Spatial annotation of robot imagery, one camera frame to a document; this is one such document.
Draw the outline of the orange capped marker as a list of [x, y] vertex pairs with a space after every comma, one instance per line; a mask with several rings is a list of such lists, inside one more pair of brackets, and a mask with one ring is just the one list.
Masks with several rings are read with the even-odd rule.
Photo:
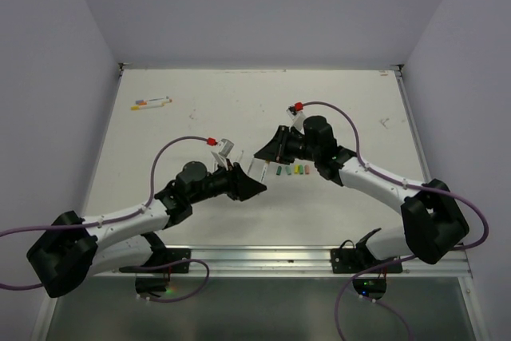
[[265, 178], [266, 178], [266, 175], [267, 175], [268, 168], [269, 168], [269, 162], [265, 161], [263, 163], [263, 167], [262, 167], [262, 170], [261, 170], [261, 173], [260, 173], [260, 178], [259, 178], [259, 182], [261, 184], [265, 184]]

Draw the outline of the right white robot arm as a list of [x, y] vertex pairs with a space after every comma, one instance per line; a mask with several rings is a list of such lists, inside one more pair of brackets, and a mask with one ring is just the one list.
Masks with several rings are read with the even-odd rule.
[[279, 126], [254, 157], [284, 165], [310, 161], [325, 180], [362, 192], [400, 215], [401, 225], [376, 228], [355, 244], [351, 258], [362, 270], [373, 271], [399, 256], [436, 264], [469, 233], [445, 183], [434, 179], [414, 190], [377, 177], [359, 164], [354, 151], [338, 145], [325, 117], [306, 118], [302, 129]]

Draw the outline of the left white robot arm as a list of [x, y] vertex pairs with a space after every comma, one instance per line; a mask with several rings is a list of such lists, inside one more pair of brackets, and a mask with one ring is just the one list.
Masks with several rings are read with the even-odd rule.
[[51, 298], [111, 269], [154, 272], [166, 261], [156, 232], [188, 219], [196, 203], [220, 195], [246, 201], [266, 189], [238, 163], [209, 172], [203, 163], [191, 161], [145, 204], [86, 218], [74, 211], [62, 213], [29, 249], [27, 259]]

